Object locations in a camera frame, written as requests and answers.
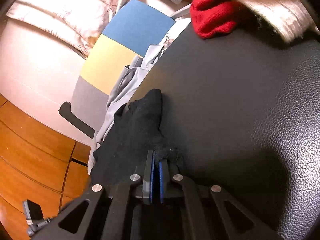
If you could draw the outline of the red and cream knit sweater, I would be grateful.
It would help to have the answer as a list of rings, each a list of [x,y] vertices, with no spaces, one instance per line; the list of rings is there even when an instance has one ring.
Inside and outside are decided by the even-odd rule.
[[[319,26],[302,0],[193,0],[191,23],[202,39],[231,33],[253,13],[289,44]]]

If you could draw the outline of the grey yellow blue chair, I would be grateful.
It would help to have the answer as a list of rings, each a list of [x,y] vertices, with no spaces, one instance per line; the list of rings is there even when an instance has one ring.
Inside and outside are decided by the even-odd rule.
[[[80,142],[88,145],[101,129],[121,76],[139,71],[131,62],[146,58],[155,47],[169,45],[189,25],[188,12],[186,6],[170,17],[132,0],[112,18],[84,62],[71,101],[59,109],[81,134]]]

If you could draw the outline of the light grey hoodie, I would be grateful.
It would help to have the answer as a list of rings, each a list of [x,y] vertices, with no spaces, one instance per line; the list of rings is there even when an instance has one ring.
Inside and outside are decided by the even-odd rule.
[[[96,159],[93,156],[94,151],[99,147],[98,144],[102,144],[114,124],[114,114],[122,105],[128,103],[151,68],[163,55],[168,46],[171,45],[172,41],[175,40],[174,32],[173,27],[171,27],[158,43],[150,44],[147,47],[144,56],[135,56],[130,65],[123,68],[109,95],[104,122],[99,131],[94,133],[87,164],[88,174],[91,174],[96,163]]]

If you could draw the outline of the black knit sweater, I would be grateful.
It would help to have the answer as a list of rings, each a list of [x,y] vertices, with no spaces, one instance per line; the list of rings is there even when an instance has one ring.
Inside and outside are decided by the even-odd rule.
[[[122,105],[114,114],[114,124],[101,146],[94,151],[92,184],[117,185],[145,165],[148,151],[156,154],[155,163],[166,159],[185,169],[181,152],[160,131],[162,93],[150,90],[142,99]]]

